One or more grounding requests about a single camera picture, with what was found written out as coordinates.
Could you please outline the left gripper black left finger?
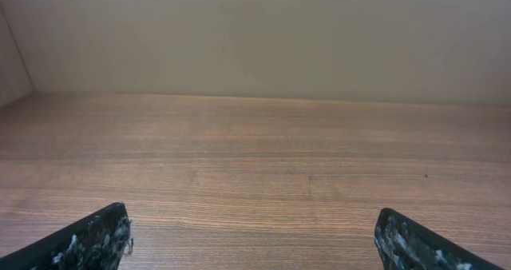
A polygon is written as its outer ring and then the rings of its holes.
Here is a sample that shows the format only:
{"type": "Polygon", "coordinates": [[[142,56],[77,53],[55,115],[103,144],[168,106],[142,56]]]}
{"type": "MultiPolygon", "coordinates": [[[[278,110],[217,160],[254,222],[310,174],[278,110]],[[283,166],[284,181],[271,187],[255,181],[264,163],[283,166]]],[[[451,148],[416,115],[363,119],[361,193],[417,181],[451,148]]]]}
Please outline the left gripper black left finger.
{"type": "Polygon", "coordinates": [[[1,270],[116,270],[132,242],[126,207],[115,202],[2,257],[1,270]]]}

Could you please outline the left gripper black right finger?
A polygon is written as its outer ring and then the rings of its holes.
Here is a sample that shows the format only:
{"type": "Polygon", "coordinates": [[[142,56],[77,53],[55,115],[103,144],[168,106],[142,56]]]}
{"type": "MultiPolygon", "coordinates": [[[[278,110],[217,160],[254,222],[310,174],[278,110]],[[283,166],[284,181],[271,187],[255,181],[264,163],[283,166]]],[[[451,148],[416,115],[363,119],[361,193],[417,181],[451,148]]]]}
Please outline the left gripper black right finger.
{"type": "Polygon", "coordinates": [[[380,211],[374,243],[384,270],[503,270],[392,208],[380,211]]]}

